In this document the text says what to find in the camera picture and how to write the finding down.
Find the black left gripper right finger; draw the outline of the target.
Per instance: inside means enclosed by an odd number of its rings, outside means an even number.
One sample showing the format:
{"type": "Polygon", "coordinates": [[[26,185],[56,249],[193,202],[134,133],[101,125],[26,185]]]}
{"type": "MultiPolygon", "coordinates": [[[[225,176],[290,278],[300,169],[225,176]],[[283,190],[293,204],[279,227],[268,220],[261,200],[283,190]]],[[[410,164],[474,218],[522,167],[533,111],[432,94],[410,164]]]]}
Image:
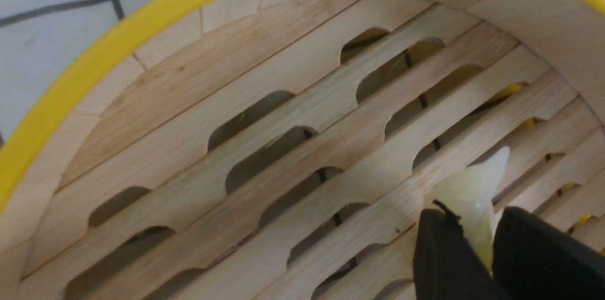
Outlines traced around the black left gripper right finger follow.
{"type": "Polygon", "coordinates": [[[492,271],[513,300],[605,297],[603,255],[516,206],[497,226],[492,271]]]}

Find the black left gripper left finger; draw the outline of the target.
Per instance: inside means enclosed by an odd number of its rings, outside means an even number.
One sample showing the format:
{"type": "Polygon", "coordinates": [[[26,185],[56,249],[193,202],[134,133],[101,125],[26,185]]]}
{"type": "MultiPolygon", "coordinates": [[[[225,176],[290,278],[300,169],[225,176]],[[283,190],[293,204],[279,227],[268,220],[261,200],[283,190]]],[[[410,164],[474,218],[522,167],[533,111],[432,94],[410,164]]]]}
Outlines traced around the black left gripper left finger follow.
{"type": "Polygon", "coordinates": [[[509,300],[463,236],[461,216],[439,200],[418,221],[413,281],[418,300],[509,300]]]}

